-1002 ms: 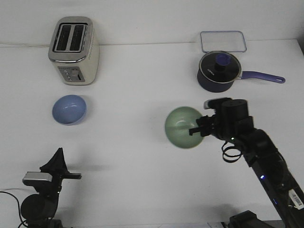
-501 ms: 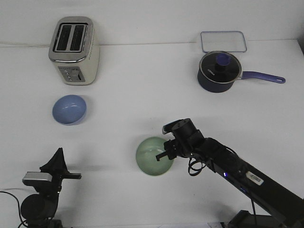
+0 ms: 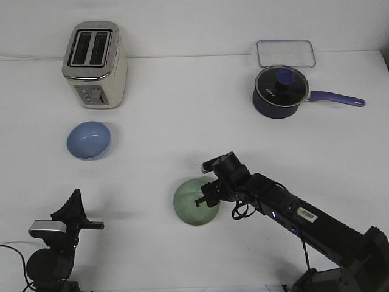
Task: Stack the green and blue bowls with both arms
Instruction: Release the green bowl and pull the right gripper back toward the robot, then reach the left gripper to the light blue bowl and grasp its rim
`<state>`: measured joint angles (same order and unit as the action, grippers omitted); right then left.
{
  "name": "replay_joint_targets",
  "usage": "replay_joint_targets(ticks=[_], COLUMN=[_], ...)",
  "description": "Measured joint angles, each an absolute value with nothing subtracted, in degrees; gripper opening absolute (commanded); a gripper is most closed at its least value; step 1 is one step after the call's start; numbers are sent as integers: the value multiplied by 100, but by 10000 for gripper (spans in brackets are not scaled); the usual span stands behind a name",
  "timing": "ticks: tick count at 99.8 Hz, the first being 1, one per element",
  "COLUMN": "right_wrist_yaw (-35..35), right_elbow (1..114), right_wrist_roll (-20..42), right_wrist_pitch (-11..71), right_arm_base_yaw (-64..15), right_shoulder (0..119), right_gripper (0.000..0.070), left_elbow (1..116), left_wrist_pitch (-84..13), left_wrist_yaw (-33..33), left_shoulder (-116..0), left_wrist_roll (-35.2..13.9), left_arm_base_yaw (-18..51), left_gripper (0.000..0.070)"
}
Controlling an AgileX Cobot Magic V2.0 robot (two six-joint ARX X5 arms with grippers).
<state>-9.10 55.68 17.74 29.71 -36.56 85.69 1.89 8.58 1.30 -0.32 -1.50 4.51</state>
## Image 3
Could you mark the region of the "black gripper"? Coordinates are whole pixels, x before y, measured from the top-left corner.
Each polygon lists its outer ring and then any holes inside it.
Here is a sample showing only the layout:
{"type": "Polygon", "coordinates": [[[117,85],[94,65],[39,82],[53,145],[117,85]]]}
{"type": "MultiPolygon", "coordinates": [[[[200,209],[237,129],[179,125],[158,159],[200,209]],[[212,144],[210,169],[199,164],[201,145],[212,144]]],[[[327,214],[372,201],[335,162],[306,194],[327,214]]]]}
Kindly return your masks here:
{"type": "Polygon", "coordinates": [[[63,223],[66,228],[64,231],[55,232],[50,239],[50,247],[61,252],[70,252],[75,250],[79,243],[79,233],[82,229],[102,230],[105,227],[104,222],[89,221],[83,207],[80,189],[74,190],[65,204],[56,212],[51,214],[53,220],[70,220],[80,217],[80,222],[63,223]]]}
{"type": "Polygon", "coordinates": [[[203,202],[212,208],[223,201],[244,201],[247,192],[243,184],[251,177],[250,172],[234,153],[227,153],[215,159],[211,164],[212,170],[218,180],[208,182],[201,187],[203,197],[196,199],[199,207],[203,202]]]}

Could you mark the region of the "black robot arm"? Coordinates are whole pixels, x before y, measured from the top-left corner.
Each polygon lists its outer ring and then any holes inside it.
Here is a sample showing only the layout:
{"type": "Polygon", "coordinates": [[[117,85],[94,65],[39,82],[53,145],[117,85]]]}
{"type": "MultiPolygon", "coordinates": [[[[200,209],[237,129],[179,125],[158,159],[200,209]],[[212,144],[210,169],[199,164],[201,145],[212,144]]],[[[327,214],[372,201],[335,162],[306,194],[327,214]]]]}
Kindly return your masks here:
{"type": "Polygon", "coordinates": [[[70,281],[75,251],[82,229],[102,230],[104,223],[90,221],[84,211],[81,191],[74,190],[65,204],[51,214],[50,220],[35,220],[28,230],[42,239],[46,248],[34,252],[26,271],[36,291],[80,291],[77,281],[70,281]]]}
{"type": "Polygon", "coordinates": [[[338,267],[326,271],[307,268],[291,291],[388,291],[388,238],[377,227],[361,234],[293,195],[285,186],[262,174],[251,174],[233,152],[202,164],[217,180],[201,187],[195,201],[208,207],[234,202],[234,220],[254,212],[271,217],[338,267]]]}

